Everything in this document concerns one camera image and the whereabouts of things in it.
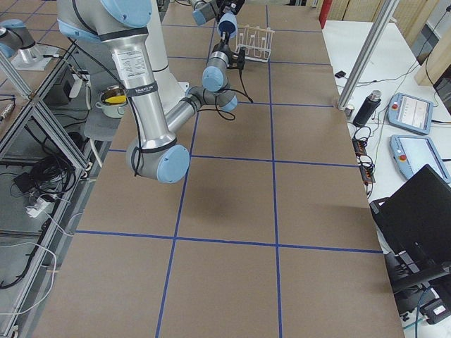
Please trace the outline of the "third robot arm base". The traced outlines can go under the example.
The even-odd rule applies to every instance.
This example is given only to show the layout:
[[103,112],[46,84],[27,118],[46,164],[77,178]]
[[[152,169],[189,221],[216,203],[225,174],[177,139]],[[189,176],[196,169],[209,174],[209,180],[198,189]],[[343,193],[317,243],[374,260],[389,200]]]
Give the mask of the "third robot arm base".
[[39,46],[19,19],[1,22],[1,53],[17,70],[43,71],[50,60],[58,55],[58,47]]

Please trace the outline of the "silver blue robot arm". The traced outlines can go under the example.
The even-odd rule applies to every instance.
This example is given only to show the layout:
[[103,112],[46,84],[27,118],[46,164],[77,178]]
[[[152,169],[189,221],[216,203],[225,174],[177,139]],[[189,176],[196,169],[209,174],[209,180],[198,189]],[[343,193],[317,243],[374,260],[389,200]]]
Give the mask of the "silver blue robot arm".
[[202,26],[212,19],[218,23],[224,14],[237,15],[245,0],[189,0],[193,12],[192,17],[198,26]]
[[161,21],[155,1],[58,1],[58,26],[68,38],[103,43],[109,49],[123,83],[137,125],[137,138],[126,154],[136,175],[162,183],[183,179],[190,164],[189,151],[176,132],[203,106],[231,112],[237,106],[227,70],[243,65],[243,53],[234,54],[228,42],[236,36],[236,15],[243,1],[191,1],[198,25],[218,24],[220,42],[210,54],[200,86],[190,87],[169,111],[161,94],[179,89],[178,82],[160,86],[159,70],[167,68]]

